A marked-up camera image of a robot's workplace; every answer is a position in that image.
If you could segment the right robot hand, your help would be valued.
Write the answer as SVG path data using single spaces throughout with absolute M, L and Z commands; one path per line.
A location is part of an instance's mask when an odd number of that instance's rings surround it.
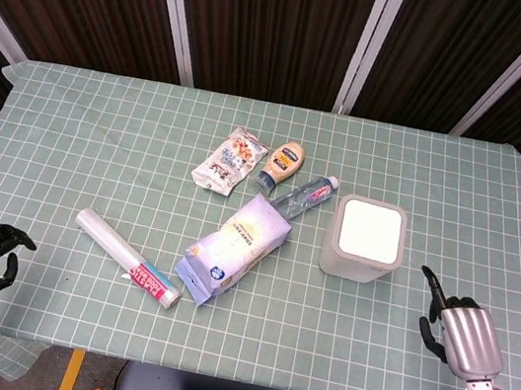
M 495 379 L 503 362 L 488 311 L 472 297 L 446 297 L 432 269 L 421 270 L 432 295 L 428 316 L 418 319 L 423 344 L 460 380 Z

